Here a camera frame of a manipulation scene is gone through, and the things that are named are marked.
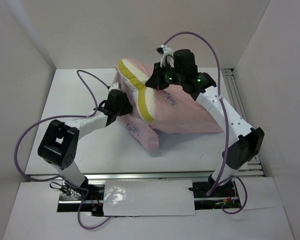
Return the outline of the aluminium frame rails right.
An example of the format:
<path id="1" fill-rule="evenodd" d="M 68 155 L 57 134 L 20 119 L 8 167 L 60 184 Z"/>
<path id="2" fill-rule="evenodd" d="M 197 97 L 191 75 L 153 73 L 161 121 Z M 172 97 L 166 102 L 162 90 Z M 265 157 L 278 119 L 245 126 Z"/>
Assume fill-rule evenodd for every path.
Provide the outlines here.
<path id="1" fill-rule="evenodd" d="M 247 122 L 247 116 L 246 112 L 243 106 L 243 102 L 239 93 L 239 89 L 237 86 L 237 83 L 235 81 L 233 69 L 222 69 L 221 70 L 224 85 L 228 93 L 228 98 L 230 104 L 235 108 L 235 110 L 238 112 L 238 114 Z M 260 159 L 258 155 L 253 157 L 250 161 L 248 161 L 241 169 L 240 171 L 249 171 L 253 172 L 250 173 L 251 176 L 264 176 L 264 171 L 262 164 L 260 162 Z"/>

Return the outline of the cream quilted pillow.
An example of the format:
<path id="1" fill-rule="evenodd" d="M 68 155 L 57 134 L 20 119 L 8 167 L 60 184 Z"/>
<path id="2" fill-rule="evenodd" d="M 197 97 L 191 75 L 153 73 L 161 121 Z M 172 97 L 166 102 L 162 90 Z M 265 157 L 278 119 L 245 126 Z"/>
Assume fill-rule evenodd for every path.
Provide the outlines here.
<path id="1" fill-rule="evenodd" d="M 155 120 L 156 91 L 146 86 L 153 69 L 149 64 L 131 58 L 122 58 L 116 67 L 115 81 L 127 93 L 130 104 L 133 106 L 132 114 L 147 123 Z"/>

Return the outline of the pink printed pillowcase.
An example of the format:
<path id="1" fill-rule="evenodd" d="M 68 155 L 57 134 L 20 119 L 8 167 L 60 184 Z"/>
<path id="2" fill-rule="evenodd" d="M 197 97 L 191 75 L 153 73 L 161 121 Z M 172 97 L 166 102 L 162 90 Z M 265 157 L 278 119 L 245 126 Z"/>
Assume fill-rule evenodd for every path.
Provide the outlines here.
<path id="1" fill-rule="evenodd" d="M 199 105 L 181 86 L 155 89 L 155 117 L 148 123 L 132 113 L 119 117 L 122 126 L 148 152 L 160 149 L 156 131 L 166 134 L 220 133 L 222 128 L 208 111 Z"/>

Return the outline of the white cover sheet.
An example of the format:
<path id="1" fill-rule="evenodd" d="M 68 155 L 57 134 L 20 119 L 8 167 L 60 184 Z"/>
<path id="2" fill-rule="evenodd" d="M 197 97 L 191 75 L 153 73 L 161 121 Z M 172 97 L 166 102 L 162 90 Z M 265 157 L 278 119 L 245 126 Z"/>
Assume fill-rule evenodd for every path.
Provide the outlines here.
<path id="1" fill-rule="evenodd" d="M 109 180 L 103 214 L 111 217 L 194 216 L 191 180 Z"/>

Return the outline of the aluminium front rail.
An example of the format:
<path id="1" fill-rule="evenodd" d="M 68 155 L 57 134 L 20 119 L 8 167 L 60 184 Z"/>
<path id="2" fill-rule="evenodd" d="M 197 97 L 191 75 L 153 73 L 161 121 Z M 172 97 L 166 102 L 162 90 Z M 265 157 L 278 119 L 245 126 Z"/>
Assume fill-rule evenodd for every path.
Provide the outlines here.
<path id="1" fill-rule="evenodd" d="M 151 180 L 192 180 L 188 187 L 194 196 L 195 210 L 235 209 L 242 206 L 235 180 L 228 181 L 217 187 L 207 196 L 206 192 L 212 187 L 209 182 L 210 172 L 153 172 L 153 173 L 123 173 L 123 174 L 88 174 L 89 193 L 81 206 L 82 212 L 91 213 L 94 217 L 103 217 L 103 202 L 105 199 L 105 184 L 107 180 L 115 181 L 151 181 Z M 57 212 L 77 212 L 85 193 L 72 190 L 61 179 L 49 183 L 49 187 L 59 193 Z"/>

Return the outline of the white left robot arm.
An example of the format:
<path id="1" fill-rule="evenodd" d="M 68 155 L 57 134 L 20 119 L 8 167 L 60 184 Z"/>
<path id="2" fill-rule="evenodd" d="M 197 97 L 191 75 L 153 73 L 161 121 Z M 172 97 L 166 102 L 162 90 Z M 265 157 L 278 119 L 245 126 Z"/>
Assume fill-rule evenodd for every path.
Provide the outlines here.
<path id="1" fill-rule="evenodd" d="M 70 121 L 61 121 L 60 116 L 49 118 L 50 123 L 37 153 L 57 170 L 76 199 L 82 200 L 89 193 L 88 179 L 75 162 L 79 140 L 96 130 L 106 128 L 117 117 L 132 111 L 128 95 L 120 89 L 112 89 L 107 99 L 87 116 L 75 116 Z"/>

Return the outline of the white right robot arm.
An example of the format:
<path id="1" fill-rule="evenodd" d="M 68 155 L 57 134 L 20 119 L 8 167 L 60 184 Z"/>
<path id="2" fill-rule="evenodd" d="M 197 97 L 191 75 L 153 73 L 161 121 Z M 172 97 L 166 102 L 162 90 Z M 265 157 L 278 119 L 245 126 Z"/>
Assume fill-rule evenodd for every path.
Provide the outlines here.
<path id="1" fill-rule="evenodd" d="M 219 84 L 206 72 L 199 72 L 195 56 L 189 49 L 173 51 L 166 45 L 157 48 L 161 60 L 154 64 L 146 87 L 164 90 L 178 85 L 208 111 L 225 132 L 222 163 L 208 178 L 208 196 L 220 196 L 238 169 L 260 151 L 265 133 L 246 122 L 222 97 Z"/>

